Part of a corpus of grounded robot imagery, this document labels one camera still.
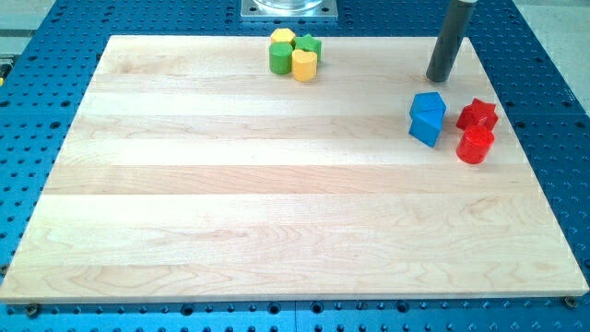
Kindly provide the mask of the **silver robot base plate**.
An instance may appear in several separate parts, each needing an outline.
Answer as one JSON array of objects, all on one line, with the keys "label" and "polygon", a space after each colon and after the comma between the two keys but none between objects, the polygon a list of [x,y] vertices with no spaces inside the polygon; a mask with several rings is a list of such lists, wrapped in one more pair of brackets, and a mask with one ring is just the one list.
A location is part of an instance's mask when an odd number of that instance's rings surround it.
[{"label": "silver robot base plate", "polygon": [[246,21],[320,19],[337,20],[337,0],[240,0]]}]

